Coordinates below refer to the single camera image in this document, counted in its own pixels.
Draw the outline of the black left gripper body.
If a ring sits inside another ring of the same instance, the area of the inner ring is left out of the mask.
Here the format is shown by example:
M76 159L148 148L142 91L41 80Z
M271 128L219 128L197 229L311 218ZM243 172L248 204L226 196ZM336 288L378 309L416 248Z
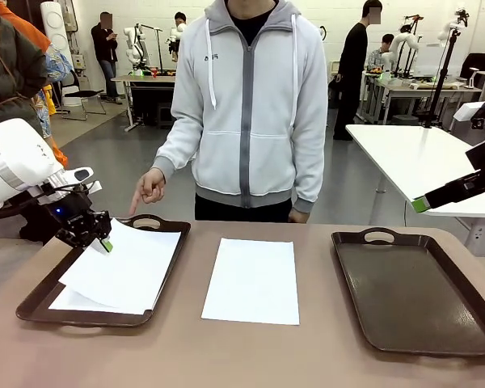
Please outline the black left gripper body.
M50 213L60 225L58 234L89 234L91 200L81 192L67 192L66 196L50 204Z

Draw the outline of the person's right hand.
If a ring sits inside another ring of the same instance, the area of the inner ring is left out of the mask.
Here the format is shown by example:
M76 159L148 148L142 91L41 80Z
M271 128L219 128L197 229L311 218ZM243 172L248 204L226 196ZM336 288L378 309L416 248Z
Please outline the person's right hand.
M140 203L148 205L160 201L164 197L165 184L166 180L160 169L151 168L147 171L137 182L129 208L129 215L135 214Z

